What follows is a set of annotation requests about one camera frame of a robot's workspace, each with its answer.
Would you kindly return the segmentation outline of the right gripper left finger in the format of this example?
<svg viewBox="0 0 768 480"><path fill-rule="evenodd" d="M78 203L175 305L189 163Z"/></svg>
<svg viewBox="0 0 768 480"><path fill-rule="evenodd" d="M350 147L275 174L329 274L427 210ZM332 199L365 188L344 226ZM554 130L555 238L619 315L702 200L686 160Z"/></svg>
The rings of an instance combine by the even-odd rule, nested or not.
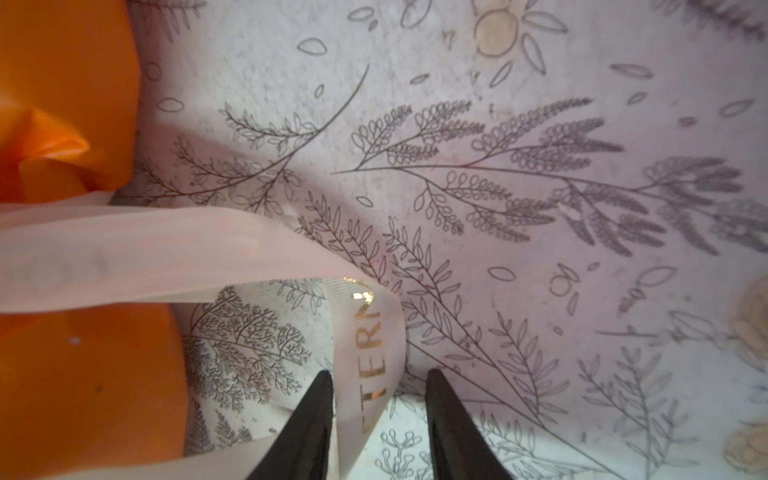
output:
<svg viewBox="0 0 768 480"><path fill-rule="evenodd" d="M248 480L324 480L329 467L334 389L320 371Z"/></svg>

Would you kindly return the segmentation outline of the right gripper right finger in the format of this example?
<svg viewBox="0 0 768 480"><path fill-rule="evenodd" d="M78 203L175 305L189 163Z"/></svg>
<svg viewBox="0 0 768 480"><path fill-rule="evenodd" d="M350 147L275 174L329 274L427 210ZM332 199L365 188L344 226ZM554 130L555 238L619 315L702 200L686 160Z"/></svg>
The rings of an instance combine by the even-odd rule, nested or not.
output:
<svg viewBox="0 0 768 480"><path fill-rule="evenodd" d="M435 479L513 479L439 369L427 374L425 404Z"/></svg>

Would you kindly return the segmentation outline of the orange wrapping paper sheet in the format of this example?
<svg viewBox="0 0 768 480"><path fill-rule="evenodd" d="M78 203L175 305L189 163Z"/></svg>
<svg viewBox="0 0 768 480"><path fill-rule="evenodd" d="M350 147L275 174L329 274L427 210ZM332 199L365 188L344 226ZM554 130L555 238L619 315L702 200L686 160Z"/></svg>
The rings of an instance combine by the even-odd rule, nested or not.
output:
<svg viewBox="0 0 768 480"><path fill-rule="evenodd" d="M159 303L89 306L113 278L118 223L63 202L133 171L140 68L122 1L1 5L1 475L179 459L188 413L181 337Z"/></svg>

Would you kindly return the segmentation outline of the white ribbon strip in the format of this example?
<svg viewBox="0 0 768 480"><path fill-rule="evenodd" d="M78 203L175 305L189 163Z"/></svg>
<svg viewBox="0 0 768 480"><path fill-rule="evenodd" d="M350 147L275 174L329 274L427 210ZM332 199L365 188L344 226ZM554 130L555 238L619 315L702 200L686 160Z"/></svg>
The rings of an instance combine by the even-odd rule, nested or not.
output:
<svg viewBox="0 0 768 480"><path fill-rule="evenodd" d="M268 218L221 207L91 205L77 198L1 209L1 309L209 303L227 286L317 279L330 303L336 435L345 479L406 361L398 297L352 264Z"/></svg>

